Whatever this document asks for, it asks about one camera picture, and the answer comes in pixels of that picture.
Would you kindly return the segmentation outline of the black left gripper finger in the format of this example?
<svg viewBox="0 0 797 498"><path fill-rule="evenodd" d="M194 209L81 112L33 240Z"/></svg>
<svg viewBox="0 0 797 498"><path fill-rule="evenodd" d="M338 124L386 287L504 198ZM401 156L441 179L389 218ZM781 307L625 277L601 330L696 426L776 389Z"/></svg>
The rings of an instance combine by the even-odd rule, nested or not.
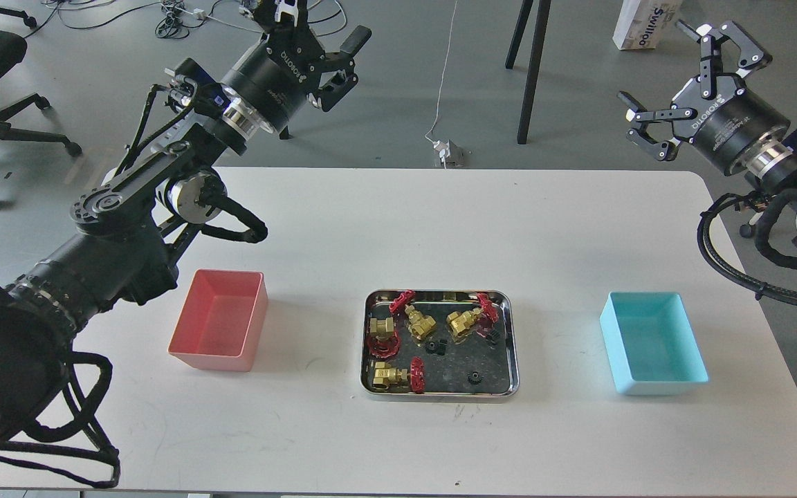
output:
<svg viewBox="0 0 797 498"><path fill-rule="evenodd" d="M310 65L309 102L317 109L330 111L358 83L355 73L355 56L372 37L366 26L356 26L335 53L324 53L320 60Z"/></svg>
<svg viewBox="0 0 797 498"><path fill-rule="evenodd" d="M303 44L311 40L306 1L257 1L253 20L263 30L260 44Z"/></svg>

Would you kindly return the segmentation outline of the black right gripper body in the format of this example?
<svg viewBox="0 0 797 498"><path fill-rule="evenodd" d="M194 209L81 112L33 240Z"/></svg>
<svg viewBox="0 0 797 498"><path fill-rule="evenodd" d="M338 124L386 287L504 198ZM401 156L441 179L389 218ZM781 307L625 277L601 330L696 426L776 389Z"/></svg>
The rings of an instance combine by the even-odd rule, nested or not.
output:
<svg viewBox="0 0 797 498"><path fill-rule="evenodd" d="M741 154L766 133L782 138L790 126L787 117L750 91L739 76L717 76L713 99L706 99L699 82L690 79L675 100L678 109L695 110L690 119L675 122L675 138L691 141L725 176L744 169Z"/></svg>

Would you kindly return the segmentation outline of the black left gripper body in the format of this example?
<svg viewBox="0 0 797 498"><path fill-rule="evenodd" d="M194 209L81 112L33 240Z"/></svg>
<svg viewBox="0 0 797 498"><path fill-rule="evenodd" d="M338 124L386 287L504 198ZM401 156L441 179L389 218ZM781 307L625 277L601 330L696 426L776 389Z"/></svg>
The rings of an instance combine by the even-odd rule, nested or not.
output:
<svg viewBox="0 0 797 498"><path fill-rule="evenodd" d="M288 122L320 89L324 48L312 28L275 28L231 67L221 84L286 135Z"/></svg>

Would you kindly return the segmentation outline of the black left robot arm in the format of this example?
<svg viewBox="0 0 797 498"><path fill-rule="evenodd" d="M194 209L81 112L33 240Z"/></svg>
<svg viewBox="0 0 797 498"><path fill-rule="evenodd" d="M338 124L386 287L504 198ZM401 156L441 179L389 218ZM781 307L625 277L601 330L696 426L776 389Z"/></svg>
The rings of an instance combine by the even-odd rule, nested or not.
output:
<svg viewBox="0 0 797 498"><path fill-rule="evenodd" d="M193 59L147 95L114 176L72 204L77 234L0 286L0 463L114 488L119 450L97 420L113 365L77 352L76 335L120 300L143 305L177 287L195 236L259 243L268 227L228 196L213 164L260 129L288 135L304 101L330 111L358 83L356 26L328 53L304 1L257 1L262 37L221 81Z"/></svg>

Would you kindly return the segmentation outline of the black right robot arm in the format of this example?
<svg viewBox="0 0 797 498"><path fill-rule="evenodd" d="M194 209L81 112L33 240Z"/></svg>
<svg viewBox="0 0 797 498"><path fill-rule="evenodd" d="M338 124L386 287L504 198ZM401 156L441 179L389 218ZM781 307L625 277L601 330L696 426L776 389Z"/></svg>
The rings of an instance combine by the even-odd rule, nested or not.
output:
<svg viewBox="0 0 797 498"><path fill-rule="evenodd" d="M700 214L700 254L719 274L755 293L797 306L797 290L775 286L743 273L725 261L711 241L711 225L727 208L752 208L743 237L772 264L797 270L797 129L746 85L749 73L771 63L759 42L727 20L719 26L677 27L699 45L699 72L672 98L667 109L649 111L621 91L630 127L626 133L655 160L673 161L678 146L689 144L725 176L746 174L752 190L727 193Z"/></svg>

